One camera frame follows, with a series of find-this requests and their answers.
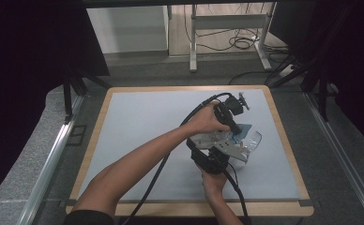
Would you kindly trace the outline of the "white metal desk frame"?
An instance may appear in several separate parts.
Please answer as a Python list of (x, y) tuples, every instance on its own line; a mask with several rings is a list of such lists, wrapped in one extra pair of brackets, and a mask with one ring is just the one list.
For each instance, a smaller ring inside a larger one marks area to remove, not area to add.
[(264, 43), (275, 6), (276, 3), (272, 3), (266, 14), (198, 16), (196, 14), (196, 6), (193, 5), (190, 16), (190, 72), (197, 71), (197, 45), (195, 35), (197, 30), (243, 28), (254, 28), (261, 31), (261, 35), (254, 39), (254, 47), (262, 62), (264, 70), (270, 71), (272, 67), (265, 54)]

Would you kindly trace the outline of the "aluminium rail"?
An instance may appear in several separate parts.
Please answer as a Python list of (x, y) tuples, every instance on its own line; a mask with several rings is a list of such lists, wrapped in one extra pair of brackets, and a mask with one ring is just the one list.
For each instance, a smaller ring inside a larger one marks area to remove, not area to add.
[(38, 176), (37, 182), (35, 183), (31, 191), (31, 194), (22, 210), (19, 219), (17, 220), (16, 225), (32, 225), (34, 218), (38, 212), (39, 206), (52, 180), (53, 173), (63, 154), (69, 134), (74, 127), (82, 103), (83, 97), (76, 97), (74, 102), (72, 103), (72, 116), (70, 117), (69, 121), (66, 124), (63, 124), (60, 128), (53, 143), (52, 149), (47, 156), (43, 168)]
[(354, 164), (346, 154), (345, 149), (341, 145), (341, 142), (335, 134), (332, 126), (318, 112), (318, 103), (316, 102), (315, 98), (307, 93), (304, 93), (303, 96), (307, 100), (316, 122), (326, 136), (328, 144), (330, 145), (334, 155), (336, 156), (336, 159), (339, 161), (342, 170), (349, 180), (351, 187), (353, 188), (364, 208), (364, 181), (359, 176)]

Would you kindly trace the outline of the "pale grey table mat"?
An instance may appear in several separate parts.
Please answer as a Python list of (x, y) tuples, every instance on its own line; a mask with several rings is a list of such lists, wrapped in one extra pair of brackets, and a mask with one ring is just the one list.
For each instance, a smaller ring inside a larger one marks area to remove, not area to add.
[[(101, 170), (131, 150), (159, 135), (178, 127), (186, 116), (205, 99), (216, 95), (216, 90), (129, 92), (111, 94), (110, 104), (99, 130), (98, 142), (87, 173), (79, 188), (84, 192), (89, 182)], [(261, 89), (237, 89), (250, 109), (235, 117), (238, 124), (251, 125), (243, 143), (254, 131), (262, 134), (258, 147), (250, 154), (247, 165), (232, 167), (239, 188), (246, 201), (300, 198), (296, 180), (287, 160), (281, 137)], [(169, 156), (148, 200), (202, 201), (204, 199), (199, 169), (190, 159), (190, 150), (179, 144)]]

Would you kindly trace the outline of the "person's left hand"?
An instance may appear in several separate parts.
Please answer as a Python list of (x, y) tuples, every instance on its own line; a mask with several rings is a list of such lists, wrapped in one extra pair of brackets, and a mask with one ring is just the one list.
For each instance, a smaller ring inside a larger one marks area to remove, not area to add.
[(214, 113), (214, 107), (218, 102), (212, 101), (192, 116), (186, 126), (192, 134), (210, 133), (214, 131), (229, 131), (227, 125), (222, 124)]

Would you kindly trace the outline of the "white power strip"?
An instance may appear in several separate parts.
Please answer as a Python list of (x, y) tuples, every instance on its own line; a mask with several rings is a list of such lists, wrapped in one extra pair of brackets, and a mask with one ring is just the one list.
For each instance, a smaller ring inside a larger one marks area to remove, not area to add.
[(289, 75), (290, 73), (292, 73), (295, 70), (295, 66), (290, 64), (287, 67), (285, 67), (279, 74), (280, 77), (285, 77), (287, 75)]

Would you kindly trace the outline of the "person's right hand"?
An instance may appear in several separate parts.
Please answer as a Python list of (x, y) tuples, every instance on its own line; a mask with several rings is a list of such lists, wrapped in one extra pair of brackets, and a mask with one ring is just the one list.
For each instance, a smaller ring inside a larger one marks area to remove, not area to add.
[(203, 187), (205, 196), (209, 202), (215, 202), (223, 199), (223, 188), (226, 183), (226, 177), (224, 174), (212, 174), (204, 170), (201, 170)]

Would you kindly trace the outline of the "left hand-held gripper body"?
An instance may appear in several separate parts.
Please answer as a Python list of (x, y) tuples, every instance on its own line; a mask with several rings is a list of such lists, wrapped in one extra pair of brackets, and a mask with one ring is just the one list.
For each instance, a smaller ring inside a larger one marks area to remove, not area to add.
[(249, 110), (246, 99), (242, 93), (238, 94), (238, 97), (233, 96), (231, 93), (227, 93), (227, 98), (224, 101), (218, 102), (214, 107), (214, 113), (216, 118), (224, 125), (235, 126), (235, 115), (240, 115), (244, 110)]

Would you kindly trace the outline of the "white cabinet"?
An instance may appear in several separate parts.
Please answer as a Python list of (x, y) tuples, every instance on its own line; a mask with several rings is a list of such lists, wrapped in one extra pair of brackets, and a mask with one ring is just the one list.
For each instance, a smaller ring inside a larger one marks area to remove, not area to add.
[(103, 53), (168, 50), (166, 6), (90, 8), (87, 13)]

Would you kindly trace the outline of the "black tripod stand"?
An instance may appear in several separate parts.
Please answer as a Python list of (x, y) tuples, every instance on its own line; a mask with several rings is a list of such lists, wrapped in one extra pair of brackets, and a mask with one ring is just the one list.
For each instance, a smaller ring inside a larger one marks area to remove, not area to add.
[(64, 105), (65, 105), (65, 123), (68, 124), (73, 117), (73, 108), (71, 102), (71, 90), (74, 90), (77, 96), (83, 97), (87, 94), (88, 89), (83, 81), (83, 79), (87, 79), (105, 89), (109, 89), (112, 86), (98, 78), (97, 76), (91, 75), (81, 69), (77, 69), (76, 71), (71, 70), (64, 77), (63, 83), (63, 93), (64, 93)]

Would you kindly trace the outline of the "person's black sleeve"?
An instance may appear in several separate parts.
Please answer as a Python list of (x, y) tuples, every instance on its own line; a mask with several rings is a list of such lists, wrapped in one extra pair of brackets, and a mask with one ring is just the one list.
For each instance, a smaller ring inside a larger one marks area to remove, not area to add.
[(114, 219), (99, 211), (77, 210), (69, 213), (62, 225), (114, 225)]

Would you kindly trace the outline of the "black curtain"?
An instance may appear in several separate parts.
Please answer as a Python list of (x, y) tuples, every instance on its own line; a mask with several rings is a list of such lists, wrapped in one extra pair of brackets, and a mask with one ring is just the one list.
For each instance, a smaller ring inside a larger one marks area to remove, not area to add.
[(364, 135), (364, 0), (280, 1), (270, 32), (301, 65), (318, 61), (301, 88), (320, 78), (334, 84), (337, 104)]
[(83, 0), (0, 0), (0, 185), (68, 75), (105, 76)]

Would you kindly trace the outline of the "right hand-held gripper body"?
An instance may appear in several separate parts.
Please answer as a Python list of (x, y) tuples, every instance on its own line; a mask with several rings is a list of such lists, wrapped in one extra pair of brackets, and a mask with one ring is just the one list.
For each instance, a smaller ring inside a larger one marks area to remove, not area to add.
[(228, 166), (230, 158), (248, 161), (248, 157), (239, 146), (226, 140), (212, 144), (208, 148), (208, 154), (200, 150), (192, 139), (187, 139), (187, 147), (191, 150), (190, 158), (207, 173), (222, 173)]

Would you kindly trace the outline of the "white and blue refill pouch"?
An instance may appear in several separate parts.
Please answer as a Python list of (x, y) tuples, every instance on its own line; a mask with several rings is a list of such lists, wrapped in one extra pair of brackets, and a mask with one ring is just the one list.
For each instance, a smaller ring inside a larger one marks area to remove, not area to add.
[(220, 141), (228, 141), (231, 144), (240, 144), (248, 135), (251, 125), (238, 124), (240, 133), (234, 134), (232, 131), (214, 131), (212, 133), (197, 134), (190, 139), (199, 149), (209, 149)]

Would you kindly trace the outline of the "black metal stand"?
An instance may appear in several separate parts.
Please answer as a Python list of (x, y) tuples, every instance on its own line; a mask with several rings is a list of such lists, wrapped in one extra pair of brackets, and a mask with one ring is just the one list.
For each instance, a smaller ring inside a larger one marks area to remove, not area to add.
[(277, 88), (282, 86), (285, 83), (288, 83), (292, 79), (305, 74), (304, 80), (302, 81), (300, 88), (303, 92), (310, 92), (316, 84), (318, 84), (318, 94), (317, 94), (317, 107), (318, 113), (320, 113), (321, 117), (327, 122), (327, 114), (326, 114), (326, 99), (328, 97), (327, 92), (327, 76), (325, 67), (322, 63), (322, 59), (320, 56), (314, 57), (310, 60), (309, 63), (300, 66), (299, 68), (293, 70), (289, 74), (281, 77), (280, 79), (272, 82), (272, 76), (277, 73), (278, 70), (274, 70), (271, 74), (266, 78), (265, 85), (269, 88)]

